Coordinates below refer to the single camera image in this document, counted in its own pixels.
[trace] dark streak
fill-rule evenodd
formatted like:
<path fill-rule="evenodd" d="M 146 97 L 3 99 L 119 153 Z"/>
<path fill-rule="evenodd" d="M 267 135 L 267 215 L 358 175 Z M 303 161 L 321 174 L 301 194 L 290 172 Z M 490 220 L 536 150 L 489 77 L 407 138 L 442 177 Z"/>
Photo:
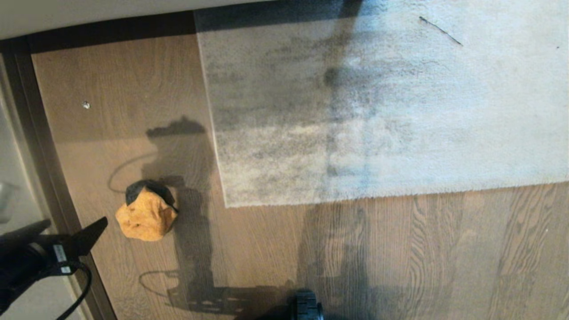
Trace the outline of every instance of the dark streak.
<path fill-rule="evenodd" d="M 439 29 L 442 33 L 448 35 L 452 40 L 454 40 L 456 43 L 458 43 L 459 45 L 461 45 L 461 46 L 464 47 L 464 45 L 463 45 L 462 43 L 460 43 L 458 40 L 456 40 L 455 38 L 453 38 L 452 35 L 448 34 L 448 32 L 444 31 L 443 29 L 441 29 L 441 28 L 440 28 L 439 26 L 437 26 L 436 24 L 430 22 L 429 20 L 427 20 L 427 19 L 425 19 L 425 18 L 423 18 L 423 17 L 421 17 L 421 16 L 419 16 L 419 19 L 421 19 L 422 21 L 425 21 L 426 23 L 428 23 L 428 24 L 434 26 L 435 28 Z"/>

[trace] black cable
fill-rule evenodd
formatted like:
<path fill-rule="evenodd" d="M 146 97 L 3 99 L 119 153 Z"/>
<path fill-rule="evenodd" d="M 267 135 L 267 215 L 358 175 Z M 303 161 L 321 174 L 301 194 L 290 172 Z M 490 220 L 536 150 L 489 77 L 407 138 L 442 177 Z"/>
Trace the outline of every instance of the black cable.
<path fill-rule="evenodd" d="M 57 318 L 57 320 L 67 319 L 67 317 L 70 316 L 73 313 L 73 311 L 75 311 L 75 309 L 83 302 L 83 300 L 89 293 L 89 288 L 91 288 L 91 281 L 93 280 L 93 274 L 91 273 L 91 269 L 89 269 L 89 267 L 86 264 L 80 261 L 63 261 L 58 264 L 55 264 L 53 267 L 45 270 L 44 272 L 41 272 L 38 278 L 39 279 L 46 278 L 50 276 L 54 270 L 65 268 L 66 266 L 71 266 L 77 269 L 81 269 L 83 272 L 85 272 L 85 275 L 87 276 L 87 284 L 85 285 L 85 288 L 83 289 L 83 292 L 81 292 L 79 298 L 77 298 L 77 300 L 64 313 L 62 313 Z"/>

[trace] hardwood floor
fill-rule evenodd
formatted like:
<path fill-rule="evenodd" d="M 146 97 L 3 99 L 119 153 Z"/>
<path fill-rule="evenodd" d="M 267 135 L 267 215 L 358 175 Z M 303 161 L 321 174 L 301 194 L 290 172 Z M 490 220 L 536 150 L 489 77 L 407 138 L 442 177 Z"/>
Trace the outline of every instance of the hardwood floor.
<path fill-rule="evenodd" d="M 327 319 L 569 319 L 569 184 L 226 209 L 191 13 L 29 41 L 81 224 L 110 219 L 119 319 L 254 319 L 302 287 Z M 156 243 L 114 219 L 141 178 L 178 193 Z"/>

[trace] carpet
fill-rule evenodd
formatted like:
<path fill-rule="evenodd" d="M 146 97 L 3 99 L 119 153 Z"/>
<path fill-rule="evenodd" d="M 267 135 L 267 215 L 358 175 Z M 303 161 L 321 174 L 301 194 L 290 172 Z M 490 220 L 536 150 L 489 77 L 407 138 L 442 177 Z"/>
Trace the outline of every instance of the carpet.
<path fill-rule="evenodd" d="M 227 207 L 568 176 L 567 0 L 199 10 Z"/>

